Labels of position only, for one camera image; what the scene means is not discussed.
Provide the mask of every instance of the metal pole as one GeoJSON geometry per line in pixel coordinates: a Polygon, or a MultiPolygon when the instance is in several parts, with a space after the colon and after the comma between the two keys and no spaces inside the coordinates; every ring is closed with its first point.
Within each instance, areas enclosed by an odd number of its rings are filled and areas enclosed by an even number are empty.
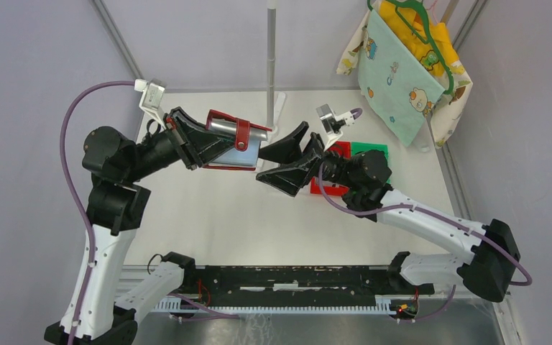
{"type": "Polygon", "coordinates": [[[274,128],[274,70],[276,65],[276,0],[267,0],[267,123],[274,128]]]}

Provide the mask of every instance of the white bracket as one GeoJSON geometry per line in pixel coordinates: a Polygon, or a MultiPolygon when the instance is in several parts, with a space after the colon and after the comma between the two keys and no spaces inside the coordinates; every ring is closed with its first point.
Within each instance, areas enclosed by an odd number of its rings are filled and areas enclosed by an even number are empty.
{"type": "Polygon", "coordinates": [[[166,128],[162,118],[164,111],[160,108],[166,85],[157,79],[147,82],[143,79],[134,81],[134,90],[142,92],[139,108],[154,119],[162,128],[166,128]]]}
{"type": "Polygon", "coordinates": [[[115,300],[120,308],[135,309],[134,320],[140,324],[145,316],[173,290],[183,284],[185,270],[172,262],[161,262],[138,286],[115,300]]]}

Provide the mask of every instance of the red wire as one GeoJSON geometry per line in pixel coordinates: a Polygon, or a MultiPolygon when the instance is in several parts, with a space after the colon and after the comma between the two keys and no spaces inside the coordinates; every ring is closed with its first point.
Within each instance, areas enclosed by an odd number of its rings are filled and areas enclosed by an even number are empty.
{"type": "Polygon", "coordinates": [[[204,285],[202,285],[202,288],[206,290],[206,294],[208,295],[208,302],[206,302],[206,306],[208,307],[208,305],[211,304],[211,292],[208,291],[208,289],[204,285]]]}
{"type": "Polygon", "coordinates": [[[202,279],[198,279],[198,302],[202,303],[202,279]]]}

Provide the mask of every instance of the yellow cloth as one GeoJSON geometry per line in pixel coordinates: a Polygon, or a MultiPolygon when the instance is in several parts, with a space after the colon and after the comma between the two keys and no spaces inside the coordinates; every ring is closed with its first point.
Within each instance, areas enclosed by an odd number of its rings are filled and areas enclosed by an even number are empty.
{"type": "MultiPolygon", "coordinates": [[[[399,8],[398,11],[403,17],[412,24],[415,31],[426,39],[426,33],[424,32],[424,26],[420,16],[413,9],[399,8]]],[[[413,56],[424,66],[424,68],[435,77],[440,77],[445,73],[443,65],[439,62],[437,54],[433,51],[430,44],[424,44],[415,36],[415,34],[409,29],[395,11],[395,5],[390,2],[384,1],[379,7],[379,16],[388,24],[388,27],[392,32],[399,37],[399,40],[409,49],[413,56]]],[[[451,66],[453,63],[459,60],[458,54],[454,50],[449,39],[449,32],[444,23],[438,23],[430,25],[431,36],[435,40],[437,48],[443,55],[446,64],[451,66]]]]}

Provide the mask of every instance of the green box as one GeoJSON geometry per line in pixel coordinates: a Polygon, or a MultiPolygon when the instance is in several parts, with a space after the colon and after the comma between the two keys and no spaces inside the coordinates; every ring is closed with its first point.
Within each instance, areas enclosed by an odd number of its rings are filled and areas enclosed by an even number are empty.
{"type": "Polygon", "coordinates": [[[359,152],[366,152],[369,150],[378,150],[384,152],[384,156],[386,156],[386,161],[390,162],[388,159],[388,146],[382,145],[382,144],[370,144],[368,142],[350,142],[350,155],[354,156],[359,152]]]}

